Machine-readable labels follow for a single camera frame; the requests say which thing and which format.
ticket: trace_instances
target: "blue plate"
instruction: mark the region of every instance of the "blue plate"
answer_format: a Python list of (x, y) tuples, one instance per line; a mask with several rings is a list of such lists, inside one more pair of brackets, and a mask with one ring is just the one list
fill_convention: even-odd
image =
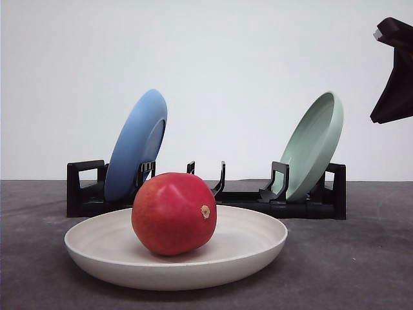
[(136, 103), (110, 158), (105, 180), (106, 201), (120, 200), (136, 189), (139, 164), (156, 159), (167, 117), (165, 99), (155, 89), (146, 92)]

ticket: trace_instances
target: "white bowl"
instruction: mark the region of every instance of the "white bowl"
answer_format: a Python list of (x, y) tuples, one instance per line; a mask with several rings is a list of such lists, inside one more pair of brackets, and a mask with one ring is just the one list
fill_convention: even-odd
[(218, 205), (216, 230), (208, 243), (177, 256), (160, 256), (134, 234), (131, 211), (89, 218), (66, 233), (66, 247), (80, 268), (136, 289), (200, 289), (256, 273), (274, 260), (287, 238), (287, 228), (271, 216)]

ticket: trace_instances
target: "mint green plate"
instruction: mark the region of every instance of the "mint green plate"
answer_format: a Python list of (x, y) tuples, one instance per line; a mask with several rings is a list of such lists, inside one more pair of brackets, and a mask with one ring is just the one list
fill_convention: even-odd
[[(336, 150), (343, 128), (343, 106), (332, 92), (326, 92), (307, 110), (281, 157), (290, 165), (287, 201), (300, 202), (325, 172)], [(272, 191), (278, 193), (283, 176), (276, 173)]]

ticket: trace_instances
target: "dish rack handle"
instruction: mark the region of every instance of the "dish rack handle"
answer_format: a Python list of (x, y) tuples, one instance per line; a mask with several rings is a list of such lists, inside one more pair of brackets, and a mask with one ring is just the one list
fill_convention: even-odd
[[(104, 160), (79, 161), (67, 164), (66, 213), (68, 217), (78, 216), (80, 204), (84, 197), (99, 195), (105, 184), (109, 164)], [(97, 183), (80, 186), (79, 172), (97, 169)]]

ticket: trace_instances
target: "plate rim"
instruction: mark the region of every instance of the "plate rim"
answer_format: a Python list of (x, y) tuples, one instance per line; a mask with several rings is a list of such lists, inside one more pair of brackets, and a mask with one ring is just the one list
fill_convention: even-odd
[(65, 241), (65, 245), (66, 248), (70, 251), (72, 251), (73, 253), (75, 253), (76, 255), (79, 255), (83, 258), (87, 258), (89, 260), (93, 260), (93, 261), (97, 261), (97, 262), (101, 262), (101, 263), (106, 263), (106, 264), (112, 264), (112, 265), (122, 265), (122, 266), (132, 266), (132, 267), (190, 267), (190, 266), (199, 266), (199, 265), (211, 265), (211, 264), (220, 264), (220, 263), (226, 263), (226, 262), (231, 262), (234, 260), (241, 260), (244, 258), (248, 258), (248, 257), (253, 257), (255, 255), (259, 255), (262, 253), (265, 253), (267, 251), (271, 251), (272, 249), (275, 249), (276, 247), (280, 246), (281, 244), (283, 244), (285, 242), (285, 240), (287, 239), (288, 236), (288, 229), (287, 227), (284, 225), (284, 223), (282, 221), (280, 221), (277, 218), (274, 218), (272, 216), (269, 216), (265, 213), (262, 212), (257, 212), (254, 210), (250, 210), (250, 209), (244, 209), (244, 208), (240, 208), (240, 207), (233, 207), (233, 206), (229, 206), (229, 205), (217, 205), (218, 207), (224, 207), (224, 208), (229, 208), (229, 209), (233, 209), (233, 210), (242, 210), (244, 212), (253, 212), (253, 213), (257, 213), (260, 216), (263, 217), (267, 217), (270, 218), (271, 220), (274, 220), (275, 222), (277, 222), (278, 224), (281, 224), (281, 227), (284, 229), (284, 234), (282, 236), (282, 238), (276, 242), (275, 244), (273, 244), (271, 247), (266, 248), (263, 251), (258, 251), (258, 252), (254, 252), (252, 254), (244, 254), (244, 255), (239, 255), (239, 256), (235, 256), (233, 258), (221, 258), (218, 260), (209, 260), (209, 261), (204, 261), (204, 262), (188, 262), (188, 263), (128, 263), (128, 262), (119, 262), (119, 261), (115, 261), (115, 260), (108, 260), (105, 258), (99, 258), (96, 256), (92, 256), (89, 254), (85, 254), (82, 253), (81, 251), (78, 251), (76, 249), (74, 249), (69, 243), (68, 243), (68, 236), (70, 235), (70, 233), (76, 229), (76, 227), (80, 226), (80, 225), (84, 225), (84, 223), (87, 223), (89, 221), (95, 220), (98, 217), (104, 217), (104, 216), (108, 216), (108, 214), (113, 214), (116, 212), (125, 212), (125, 211), (129, 211), (132, 210), (132, 208), (127, 208), (127, 209), (121, 209), (121, 210), (116, 210), (116, 211), (112, 211), (112, 212), (108, 212), (108, 213), (104, 213), (104, 214), (100, 214), (98, 216), (94, 216), (93, 218), (88, 218), (85, 219), (79, 223), (77, 223), (76, 225), (74, 225), (73, 227), (71, 227), (65, 234), (64, 237), (64, 241)]

